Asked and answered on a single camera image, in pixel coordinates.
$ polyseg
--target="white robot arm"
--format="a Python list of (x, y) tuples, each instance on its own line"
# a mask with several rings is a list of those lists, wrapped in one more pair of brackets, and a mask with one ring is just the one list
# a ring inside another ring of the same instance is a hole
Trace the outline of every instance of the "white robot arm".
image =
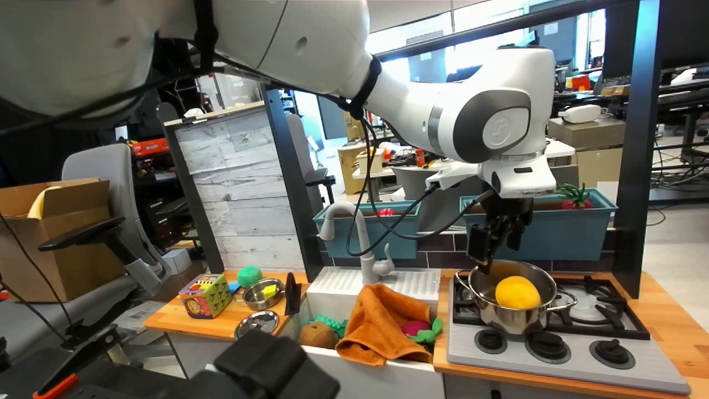
[[(543, 153), (550, 50), (498, 50), (463, 84), (409, 84), (366, 52), (366, 0), (212, 0), (212, 22), (218, 50), (235, 61), (299, 88), (363, 100), (409, 144), (478, 164), (500, 197), (557, 185)], [(156, 32), (191, 37), (194, 28), (192, 0), (4, 0), (0, 96), (40, 114), (74, 110), (140, 86)]]

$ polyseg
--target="yellow lemon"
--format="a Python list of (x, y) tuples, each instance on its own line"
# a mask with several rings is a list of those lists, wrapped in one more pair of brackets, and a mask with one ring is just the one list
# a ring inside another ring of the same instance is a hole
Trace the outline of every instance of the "yellow lemon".
[(262, 287), (262, 297), (264, 297), (264, 299), (270, 299), (270, 297), (274, 297), (276, 293), (279, 293), (276, 286), (264, 286), (264, 287)]
[(514, 310), (529, 310), (540, 305), (536, 286), (521, 274), (505, 276), (494, 287), (494, 299), (498, 305)]

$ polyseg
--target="toy kitchen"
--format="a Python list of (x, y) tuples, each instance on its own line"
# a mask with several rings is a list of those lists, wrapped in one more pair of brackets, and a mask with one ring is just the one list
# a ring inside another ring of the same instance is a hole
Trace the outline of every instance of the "toy kitchen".
[(547, 311), (546, 327), (512, 337), (486, 324), (466, 282), (451, 278), (447, 360), (690, 393), (690, 382), (609, 278), (557, 278), (557, 286), (574, 305)]

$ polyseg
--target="metal frame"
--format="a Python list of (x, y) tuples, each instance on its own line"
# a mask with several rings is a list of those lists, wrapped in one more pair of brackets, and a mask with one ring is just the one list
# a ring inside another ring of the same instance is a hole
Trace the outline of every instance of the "metal frame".
[(283, 171), (283, 184), (291, 202), (296, 241), (304, 256), (304, 267), (306, 267), (309, 282), (313, 282), (324, 267), (324, 255), (319, 249), (317, 229), (313, 222), (314, 208), (310, 206), (306, 177), (296, 161), (296, 153), (288, 130), (279, 88), (269, 86), (264, 93), (264, 102), (265, 102), (265, 113), (269, 113), (269, 122), (274, 140), (274, 150), (279, 154), (279, 164)]
[(222, 273), (224, 269), (224, 262), (220, 256), (220, 245), (218, 245), (214, 232), (212, 232), (212, 227), (208, 223), (204, 203), (200, 200), (198, 184), (188, 173), (191, 168), (187, 166), (183, 153), (179, 149), (179, 141), (178, 141), (178, 135), (176, 135), (176, 125), (167, 125), (165, 135), (167, 135), (168, 144), (170, 144), (170, 154), (172, 154), (172, 161), (178, 166), (178, 180), (179, 180), (179, 185), (183, 191), (187, 206), (191, 208), (191, 214), (194, 218), (194, 227), (200, 232), (200, 245), (204, 248), (206, 266), (212, 273)]
[(665, 19), (663, 0), (640, 0), (614, 218), (619, 232), (614, 274), (632, 297), (640, 294)]
[(443, 37), (433, 37), (433, 39), (417, 41), (417, 44), (409, 44), (409, 45), (381, 50), (381, 52), (376, 52), (376, 59), (388, 61), (388, 59), (397, 59), (397, 57), (422, 55), (422, 52), (429, 52), (429, 50), (445, 48), (445, 45), (456, 45), (456, 44), (471, 41), (471, 39), (500, 35), (500, 32), (507, 32), (507, 31), (514, 31), (514, 28), (550, 24), (550, 22), (557, 22), (557, 19), (574, 18), (578, 13), (589, 13), (589, 10), (595, 10), (595, 9), (604, 9), (604, 7), (615, 4), (615, 1), (629, 1), (629, 0), (577, 0), (577, 1), (569, 1), (569, 4), (540, 9), (540, 10), (535, 10), (535, 13), (526, 13), (526, 16), (500, 19), (500, 22), (491, 22), (491, 24), (484, 24), (484, 27), (477, 27), (477, 28), (456, 31), (456, 32), (449, 32), (449, 35), (443, 35)]
[[(571, 4), (560, 4), (543, 9), (536, 13), (510, 18), (502, 22), (477, 27), (470, 31), (451, 32), (445, 37), (435, 37), (413, 45), (376, 52), (381, 61), (409, 57), (443, 45), (463, 44), (470, 39), (481, 39), (498, 35), (514, 28), (536, 27), (578, 13), (604, 9), (622, 0), (578, 0)], [(650, 177), (651, 177), (651, 150), (654, 150), (654, 130), (656, 130), (656, 106), (659, 106), (659, 74), (663, 59), (663, 0), (640, 0), (639, 9), (639, 35), (633, 45), (633, 69), (632, 69), (632, 100), (628, 114), (628, 133), (622, 164), (620, 164), (620, 184), (619, 184), (619, 212), (615, 212), (615, 259), (614, 274), (622, 287), (632, 294), (640, 294), (640, 274), (642, 274), (642, 249), (644, 249), (644, 223), (650, 206)]]

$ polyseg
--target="monitor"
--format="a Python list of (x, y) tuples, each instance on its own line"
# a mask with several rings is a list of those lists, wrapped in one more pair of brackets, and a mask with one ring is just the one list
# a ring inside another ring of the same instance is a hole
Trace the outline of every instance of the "monitor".
[[(663, 69), (709, 61), (709, 1), (665, 1), (666, 27), (663, 31)], [(604, 9), (604, 63), (602, 78), (632, 74), (639, 0), (615, 1)]]

